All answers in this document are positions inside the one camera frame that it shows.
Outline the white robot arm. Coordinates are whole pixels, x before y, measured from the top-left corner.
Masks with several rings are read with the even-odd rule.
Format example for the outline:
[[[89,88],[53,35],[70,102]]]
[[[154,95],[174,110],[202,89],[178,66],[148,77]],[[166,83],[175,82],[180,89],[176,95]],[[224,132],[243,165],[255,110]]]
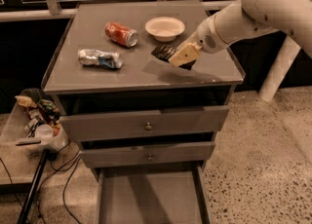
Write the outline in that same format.
[[[180,67],[202,51],[215,54],[243,40],[280,30],[312,56],[312,2],[310,0],[237,0],[204,19],[182,42],[169,63]]]

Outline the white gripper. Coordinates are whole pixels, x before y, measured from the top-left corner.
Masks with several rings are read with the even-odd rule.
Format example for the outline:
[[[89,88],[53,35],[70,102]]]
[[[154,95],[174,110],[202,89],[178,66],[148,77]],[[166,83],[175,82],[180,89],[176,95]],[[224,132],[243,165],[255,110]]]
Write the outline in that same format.
[[[215,17],[210,16],[203,20],[195,32],[177,46],[177,51],[169,58],[169,64],[180,67],[196,60],[201,50],[209,54],[215,54],[228,47],[215,27]]]

